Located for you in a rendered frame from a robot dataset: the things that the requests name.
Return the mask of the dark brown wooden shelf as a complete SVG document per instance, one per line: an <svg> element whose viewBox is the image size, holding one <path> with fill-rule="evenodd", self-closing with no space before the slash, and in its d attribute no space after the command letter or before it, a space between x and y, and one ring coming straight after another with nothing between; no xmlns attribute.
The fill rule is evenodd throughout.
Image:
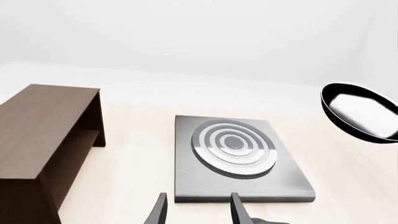
<svg viewBox="0 0 398 224"><path fill-rule="evenodd" d="M0 224L61 224L90 149L105 147L100 91L31 84L0 105Z"/></svg>

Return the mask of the flat black stove plate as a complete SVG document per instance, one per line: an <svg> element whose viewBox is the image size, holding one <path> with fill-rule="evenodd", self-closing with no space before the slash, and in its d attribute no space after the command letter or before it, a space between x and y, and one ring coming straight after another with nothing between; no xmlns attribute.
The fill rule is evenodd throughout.
<svg viewBox="0 0 398 224"><path fill-rule="evenodd" d="M316 193L268 121L176 115L175 203L311 203Z"/></svg>

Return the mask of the black frying pan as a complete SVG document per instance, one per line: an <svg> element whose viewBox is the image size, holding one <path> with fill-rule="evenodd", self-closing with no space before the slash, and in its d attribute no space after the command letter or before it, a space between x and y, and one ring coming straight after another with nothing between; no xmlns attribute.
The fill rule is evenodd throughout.
<svg viewBox="0 0 398 224"><path fill-rule="evenodd" d="M398 143L398 102L354 83L329 83L320 92L328 119L363 141Z"/></svg>

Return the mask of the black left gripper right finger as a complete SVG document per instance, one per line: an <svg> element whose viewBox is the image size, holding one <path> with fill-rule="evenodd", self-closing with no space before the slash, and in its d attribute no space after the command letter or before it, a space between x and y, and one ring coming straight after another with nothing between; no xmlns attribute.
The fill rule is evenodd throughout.
<svg viewBox="0 0 398 224"><path fill-rule="evenodd" d="M231 194L230 210L233 224L254 224L236 192Z"/></svg>

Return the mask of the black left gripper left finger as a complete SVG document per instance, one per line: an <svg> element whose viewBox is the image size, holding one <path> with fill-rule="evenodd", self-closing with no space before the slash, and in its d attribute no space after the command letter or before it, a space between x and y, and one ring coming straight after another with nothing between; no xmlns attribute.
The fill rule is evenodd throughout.
<svg viewBox="0 0 398 224"><path fill-rule="evenodd" d="M167 218L167 209L167 194L162 192L159 194L159 197L144 224L165 224Z"/></svg>

